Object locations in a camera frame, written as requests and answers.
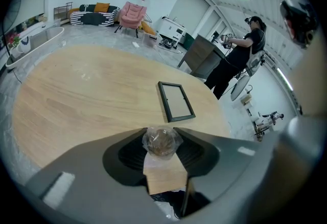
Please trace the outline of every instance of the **plastic bag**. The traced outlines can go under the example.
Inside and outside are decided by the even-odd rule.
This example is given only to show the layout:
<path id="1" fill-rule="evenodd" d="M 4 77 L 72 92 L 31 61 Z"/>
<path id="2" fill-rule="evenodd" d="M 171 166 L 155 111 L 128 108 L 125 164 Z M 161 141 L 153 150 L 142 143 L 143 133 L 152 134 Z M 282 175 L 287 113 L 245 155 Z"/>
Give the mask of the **plastic bag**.
<path id="1" fill-rule="evenodd" d="M 183 139 L 172 128 L 150 127 L 143 135 L 142 143 L 151 156 L 162 160 L 170 160 L 183 143 Z"/>

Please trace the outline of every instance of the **chair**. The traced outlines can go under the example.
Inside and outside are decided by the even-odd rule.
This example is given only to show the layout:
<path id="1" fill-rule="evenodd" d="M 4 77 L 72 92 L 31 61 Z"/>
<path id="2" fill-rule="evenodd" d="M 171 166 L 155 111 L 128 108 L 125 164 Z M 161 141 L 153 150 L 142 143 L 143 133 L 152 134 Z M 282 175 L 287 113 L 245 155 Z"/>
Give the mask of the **chair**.
<path id="1" fill-rule="evenodd" d="M 124 28 L 131 28 L 135 29 L 136 37 L 138 38 L 137 29 L 141 24 L 145 14 L 147 12 L 147 7 L 142 7 L 139 5 L 135 5 L 131 2 L 126 2 L 124 7 L 120 10 L 119 15 L 119 26 L 115 30 L 115 33 L 118 29 Z"/>

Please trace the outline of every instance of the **woman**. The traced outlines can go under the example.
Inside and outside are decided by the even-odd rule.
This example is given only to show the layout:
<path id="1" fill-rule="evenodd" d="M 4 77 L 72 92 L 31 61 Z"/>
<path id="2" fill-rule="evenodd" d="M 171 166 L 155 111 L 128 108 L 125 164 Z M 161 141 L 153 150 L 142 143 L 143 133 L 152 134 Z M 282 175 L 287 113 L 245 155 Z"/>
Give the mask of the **woman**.
<path id="1" fill-rule="evenodd" d="M 237 46 L 233 47 L 233 51 L 220 61 L 219 65 L 211 72 L 204 83 L 210 89 L 215 87 L 214 94 L 217 99 L 220 99 L 227 89 L 229 81 L 245 69 L 246 63 L 250 58 L 251 46 L 253 54 L 264 49 L 266 25 L 257 16 L 252 17 L 248 24 L 250 25 L 251 33 L 246 34 L 244 39 L 227 38 L 225 40 L 225 42 L 234 43 Z"/>

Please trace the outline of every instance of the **trash bin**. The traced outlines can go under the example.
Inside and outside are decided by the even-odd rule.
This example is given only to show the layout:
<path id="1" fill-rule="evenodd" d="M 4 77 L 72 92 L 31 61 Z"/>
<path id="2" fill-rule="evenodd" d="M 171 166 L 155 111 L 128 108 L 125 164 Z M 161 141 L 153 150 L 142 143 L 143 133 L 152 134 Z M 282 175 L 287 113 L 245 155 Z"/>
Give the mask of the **trash bin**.
<path id="1" fill-rule="evenodd" d="M 189 33 L 185 33 L 185 41 L 183 44 L 184 49 L 189 50 L 193 42 L 194 38 Z"/>
<path id="2" fill-rule="evenodd" d="M 158 32 L 156 32 L 155 35 L 146 32 L 144 33 L 144 37 L 143 37 L 144 45 L 154 48 L 157 47 L 161 41 L 162 41 L 162 37 Z"/>

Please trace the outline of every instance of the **dark wooden cabinet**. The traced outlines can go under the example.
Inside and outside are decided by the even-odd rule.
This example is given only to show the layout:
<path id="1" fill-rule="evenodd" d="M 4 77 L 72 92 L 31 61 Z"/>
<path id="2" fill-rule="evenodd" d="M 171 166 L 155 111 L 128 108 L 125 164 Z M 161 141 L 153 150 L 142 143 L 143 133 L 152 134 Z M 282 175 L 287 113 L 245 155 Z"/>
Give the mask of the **dark wooden cabinet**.
<path id="1" fill-rule="evenodd" d="M 178 67 L 185 61 L 192 70 L 191 75 L 206 79 L 224 57 L 215 44 L 198 35 Z"/>

